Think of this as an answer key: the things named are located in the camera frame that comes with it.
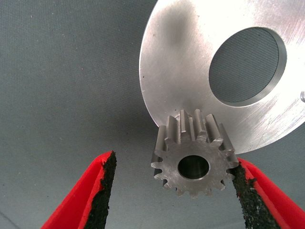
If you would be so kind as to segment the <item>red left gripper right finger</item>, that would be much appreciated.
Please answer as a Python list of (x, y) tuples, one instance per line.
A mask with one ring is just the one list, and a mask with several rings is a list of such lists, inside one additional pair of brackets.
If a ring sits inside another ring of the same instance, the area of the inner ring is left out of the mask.
[(305, 211), (251, 162), (238, 158), (233, 184), (247, 229), (303, 229)]

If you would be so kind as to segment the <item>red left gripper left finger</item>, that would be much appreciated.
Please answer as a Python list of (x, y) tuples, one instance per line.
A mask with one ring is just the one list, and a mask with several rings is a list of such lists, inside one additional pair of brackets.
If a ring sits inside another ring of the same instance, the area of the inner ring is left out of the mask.
[(43, 229), (104, 229), (116, 170), (114, 151), (96, 157)]

